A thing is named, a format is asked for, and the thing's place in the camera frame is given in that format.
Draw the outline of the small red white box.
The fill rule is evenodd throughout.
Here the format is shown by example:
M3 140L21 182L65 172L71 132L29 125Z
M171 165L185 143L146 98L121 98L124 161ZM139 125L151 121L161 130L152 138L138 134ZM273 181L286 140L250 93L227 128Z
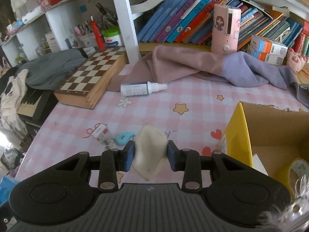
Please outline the small red white box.
M95 125L92 136L107 150L111 150L115 147L113 135L104 123L97 123Z

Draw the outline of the row of leaning books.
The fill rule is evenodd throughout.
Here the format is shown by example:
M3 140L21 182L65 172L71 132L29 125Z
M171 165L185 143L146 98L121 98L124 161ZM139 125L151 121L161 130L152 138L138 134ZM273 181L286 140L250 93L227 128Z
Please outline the row of leaning books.
M241 10L238 50L245 50L253 35L291 47L308 26L307 19L286 7L260 5L250 0L165 0L137 34L140 54L150 53L159 45L209 50L215 4Z

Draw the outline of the grey cloth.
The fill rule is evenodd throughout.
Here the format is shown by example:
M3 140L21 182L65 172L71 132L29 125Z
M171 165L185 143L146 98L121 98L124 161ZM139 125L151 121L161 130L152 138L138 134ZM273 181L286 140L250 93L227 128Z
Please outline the grey cloth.
M27 70L25 83L29 87L55 91L85 60L86 58L77 49L52 52L23 64L15 74Z

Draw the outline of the beige sponge block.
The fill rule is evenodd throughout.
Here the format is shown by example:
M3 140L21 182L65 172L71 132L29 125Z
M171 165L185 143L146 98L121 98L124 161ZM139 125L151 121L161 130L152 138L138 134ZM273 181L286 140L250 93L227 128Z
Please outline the beige sponge block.
M146 124L135 138L133 169L145 180L156 177L167 156L168 139L152 125Z

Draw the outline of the wooden chess board box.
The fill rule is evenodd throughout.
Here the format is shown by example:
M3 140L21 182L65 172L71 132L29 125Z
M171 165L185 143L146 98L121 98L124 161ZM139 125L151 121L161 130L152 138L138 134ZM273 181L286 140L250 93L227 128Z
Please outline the wooden chess board box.
M124 47L97 51L54 95L61 104L93 109L106 92L111 79L118 75L127 63Z

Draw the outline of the black piano keyboard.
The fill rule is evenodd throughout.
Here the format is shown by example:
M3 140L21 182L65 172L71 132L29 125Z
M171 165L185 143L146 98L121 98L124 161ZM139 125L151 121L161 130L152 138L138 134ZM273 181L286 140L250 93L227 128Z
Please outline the black piano keyboard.
M41 127L57 103L58 100L53 91L27 87L17 114L23 122Z

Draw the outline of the red tassel ornament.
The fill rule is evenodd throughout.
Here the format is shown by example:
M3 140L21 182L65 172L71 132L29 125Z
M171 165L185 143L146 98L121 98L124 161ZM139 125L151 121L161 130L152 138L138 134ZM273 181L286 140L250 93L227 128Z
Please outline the red tassel ornament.
M104 45L104 42L103 42L103 39L101 37L101 34L99 32L99 29L97 27L97 24L92 16L92 14L90 14L90 24L92 26L92 29L93 29L93 33L95 35L95 40L96 40L96 43L97 43L97 46L98 46L98 49L99 50L105 50L105 45Z

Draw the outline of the pink checkered tablecloth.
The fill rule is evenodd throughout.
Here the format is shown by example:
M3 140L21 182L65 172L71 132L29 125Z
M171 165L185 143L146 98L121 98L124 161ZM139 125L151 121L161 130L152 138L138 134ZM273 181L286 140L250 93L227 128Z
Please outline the pink checkered tablecloth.
M166 91L148 96L125 98L118 92L106 92L94 109L58 104L35 136L16 179L23 181L81 151L100 155L104 147L90 135L98 123L105 123L113 135L137 134L150 124L179 148L204 154L216 149L239 102L306 111L292 90L270 84L243 88L193 76L173 81Z

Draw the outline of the pink purple cloth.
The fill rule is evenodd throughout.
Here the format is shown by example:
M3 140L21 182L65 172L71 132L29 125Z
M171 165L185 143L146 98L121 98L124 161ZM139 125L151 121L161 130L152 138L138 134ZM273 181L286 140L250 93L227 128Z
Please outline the pink purple cloth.
M298 85L289 67L265 63L242 51L223 55L159 45L142 57L130 74L113 76L107 89L118 92L121 84L169 83L189 75L202 80L230 82L237 87L271 84L283 90L294 89L296 99L308 106L308 91Z

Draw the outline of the orange white medicine boxes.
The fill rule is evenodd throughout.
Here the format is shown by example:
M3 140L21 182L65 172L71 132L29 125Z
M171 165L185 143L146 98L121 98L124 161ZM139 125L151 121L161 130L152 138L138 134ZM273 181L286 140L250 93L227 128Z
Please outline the orange white medicine boxes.
M287 51L287 46L278 41L253 35L246 53L265 63L281 66Z

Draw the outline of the pink pig plush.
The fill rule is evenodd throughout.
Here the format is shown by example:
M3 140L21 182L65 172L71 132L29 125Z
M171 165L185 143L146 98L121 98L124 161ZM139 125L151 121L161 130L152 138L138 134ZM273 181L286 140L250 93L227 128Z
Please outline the pink pig plush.
M301 53L295 52L289 48L286 54L286 65L292 70L294 74L298 74L304 67L306 56Z

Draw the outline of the yellow cardboard box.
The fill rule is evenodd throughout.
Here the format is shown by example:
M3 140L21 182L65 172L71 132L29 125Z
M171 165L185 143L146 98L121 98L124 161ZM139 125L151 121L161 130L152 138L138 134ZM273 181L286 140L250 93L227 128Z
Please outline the yellow cardboard box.
M279 181L293 195L308 176L308 113L239 102L218 150Z

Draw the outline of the white pen holder cup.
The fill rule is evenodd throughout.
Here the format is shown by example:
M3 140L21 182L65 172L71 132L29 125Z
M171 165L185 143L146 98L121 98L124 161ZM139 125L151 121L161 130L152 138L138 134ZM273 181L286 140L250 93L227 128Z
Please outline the white pen holder cup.
M94 35L93 32L90 33L90 34L84 35L84 36L79 36L79 40L82 42L82 44L85 48L97 47L95 35Z

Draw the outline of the green lid white jar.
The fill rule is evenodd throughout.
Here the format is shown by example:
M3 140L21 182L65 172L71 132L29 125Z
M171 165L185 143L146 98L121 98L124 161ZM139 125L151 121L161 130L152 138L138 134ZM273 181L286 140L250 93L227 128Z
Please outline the green lid white jar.
M118 26L108 28L101 31L106 47L122 47L124 46L120 28Z

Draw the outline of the white shelf frame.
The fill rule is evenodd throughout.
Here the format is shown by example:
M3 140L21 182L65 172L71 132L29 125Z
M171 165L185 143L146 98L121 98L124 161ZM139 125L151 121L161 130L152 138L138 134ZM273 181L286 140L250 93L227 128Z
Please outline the white shelf frame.
M114 10L121 28L124 44L128 52L130 63L138 60L138 42L136 27L141 14L134 14L131 5L140 0L100 0L104 7ZM264 7L286 6L291 14L308 20L308 0L251 0ZM15 64L15 58L23 51L28 60L38 57L36 49L40 46L43 37L52 32L55 42L60 51L66 50L68 45L65 40L74 34L74 27L89 18L90 14L95 15L95 6L90 6L86 12L81 13L80 6L86 0L63 0L46 10L40 8L38 0L10 0L9 7L15 10L15 16L22 18L27 14L28 23L25 24L16 34L10 36L7 42L2 44L2 49L10 64Z

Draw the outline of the white spray bottle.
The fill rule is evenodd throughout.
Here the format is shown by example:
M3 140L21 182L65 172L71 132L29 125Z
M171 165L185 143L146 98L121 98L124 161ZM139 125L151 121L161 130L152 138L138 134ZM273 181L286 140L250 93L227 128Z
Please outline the white spray bottle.
M159 91L164 91L167 88L167 83L152 83L148 81L140 83L122 84L120 90L122 96L141 96L150 95Z

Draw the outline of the small light blue clip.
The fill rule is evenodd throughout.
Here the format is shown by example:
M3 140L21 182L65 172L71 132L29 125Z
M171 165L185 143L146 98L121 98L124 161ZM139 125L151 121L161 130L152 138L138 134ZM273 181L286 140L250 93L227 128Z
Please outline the small light blue clip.
M122 132L114 137L114 141L117 145L124 146L135 136L133 132Z

